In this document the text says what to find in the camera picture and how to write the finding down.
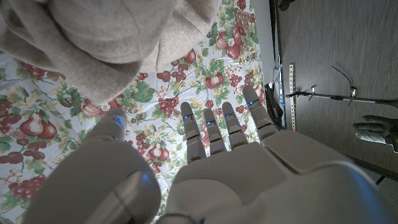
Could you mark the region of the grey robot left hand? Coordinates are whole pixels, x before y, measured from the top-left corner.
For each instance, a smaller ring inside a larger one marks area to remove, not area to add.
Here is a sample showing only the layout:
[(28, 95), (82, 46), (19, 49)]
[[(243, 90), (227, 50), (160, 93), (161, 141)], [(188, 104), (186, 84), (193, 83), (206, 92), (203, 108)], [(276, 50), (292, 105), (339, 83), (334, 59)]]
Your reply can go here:
[(127, 117), (109, 110), (79, 149), (50, 174), (25, 223), (396, 223), (371, 178), (339, 152), (303, 134), (279, 131), (256, 92), (243, 94), (259, 140), (248, 142), (229, 103), (227, 151), (214, 116), (204, 113), (205, 152), (192, 109), (182, 103), (187, 165), (165, 206), (152, 169), (124, 141)]

